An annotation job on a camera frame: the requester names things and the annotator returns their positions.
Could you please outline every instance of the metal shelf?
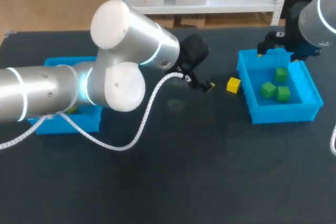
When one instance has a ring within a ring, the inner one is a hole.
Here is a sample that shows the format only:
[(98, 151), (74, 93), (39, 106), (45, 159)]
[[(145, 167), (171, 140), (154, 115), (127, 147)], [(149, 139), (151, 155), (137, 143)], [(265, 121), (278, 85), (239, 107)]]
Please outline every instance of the metal shelf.
[(175, 0), (165, 0), (163, 6), (135, 7), (143, 14), (196, 14), (274, 12), (271, 25), (279, 23), (285, 0), (209, 0), (208, 5), (176, 6)]
[(175, 0), (164, 0), (162, 6), (134, 8), (142, 14), (244, 13), (273, 12), (275, 4), (276, 0), (209, 0), (207, 5), (176, 6)]

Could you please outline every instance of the blue plastic bin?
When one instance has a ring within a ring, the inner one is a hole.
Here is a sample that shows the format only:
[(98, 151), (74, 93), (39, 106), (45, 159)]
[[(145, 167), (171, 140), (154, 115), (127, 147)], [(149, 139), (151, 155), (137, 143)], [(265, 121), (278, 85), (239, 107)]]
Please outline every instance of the blue plastic bin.
[[(95, 57), (61, 57), (46, 59), (44, 66), (69, 65), (73, 66), (82, 61), (95, 61)], [(93, 105), (78, 106), (78, 114), (68, 115), (79, 127), (86, 132), (99, 132), (100, 115), (102, 107)], [(38, 118), (31, 118), (28, 121), (34, 125)], [(37, 128), (36, 134), (65, 134), (78, 133), (68, 122), (60, 115), (55, 115), (52, 119), (46, 119), (42, 125)]]
[[(290, 63), (291, 53), (282, 48), (268, 50), (258, 58), (257, 50), (238, 54), (238, 72), (253, 124), (313, 121), (323, 101), (303, 61)], [(276, 68), (287, 68), (286, 83), (275, 82)], [(270, 81), (275, 86), (288, 86), (287, 103), (260, 94), (261, 86)]]

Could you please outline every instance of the wooden floor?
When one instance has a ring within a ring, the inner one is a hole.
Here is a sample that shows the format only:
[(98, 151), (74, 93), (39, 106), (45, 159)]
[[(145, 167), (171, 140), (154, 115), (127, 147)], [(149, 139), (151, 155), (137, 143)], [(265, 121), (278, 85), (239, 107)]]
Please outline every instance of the wooden floor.
[[(107, 0), (0, 0), (0, 34), (6, 30), (87, 30)], [(268, 26), (271, 13), (212, 14), (204, 28)], [(175, 22), (174, 27), (181, 27)]]

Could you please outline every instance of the white shelf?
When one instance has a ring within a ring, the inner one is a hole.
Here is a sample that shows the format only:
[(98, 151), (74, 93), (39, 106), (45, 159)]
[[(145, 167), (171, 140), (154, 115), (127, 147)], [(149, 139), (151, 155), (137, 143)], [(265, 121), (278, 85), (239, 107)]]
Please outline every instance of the white shelf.
[(142, 14), (246, 13), (273, 12), (275, 4), (276, 0), (209, 0), (207, 5), (176, 6), (175, 0), (164, 0), (162, 6), (135, 7), (135, 9)]

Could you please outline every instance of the green cube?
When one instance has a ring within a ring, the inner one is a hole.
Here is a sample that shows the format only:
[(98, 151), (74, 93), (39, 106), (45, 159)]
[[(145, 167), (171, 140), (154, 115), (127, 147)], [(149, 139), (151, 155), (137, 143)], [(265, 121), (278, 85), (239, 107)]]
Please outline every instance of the green cube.
[(279, 102), (288, 102), (289, 98), (290, 98), (290, 92), (289, 92), (289, 87), (287, 86), (279, 86), (277, 88), (277, 100)]
[(275, 87), (272, 83), (268, 81), (264, 85), (261, 86), (260, 93), (265, 98), (270, 98), (271, 96), (275, 94), (276, 90), (277, 90), (277, 87)]
[(287, 69), (286, 68), (277, 68), (275, 70), (275, 81), (285, 82), (287, 80)]

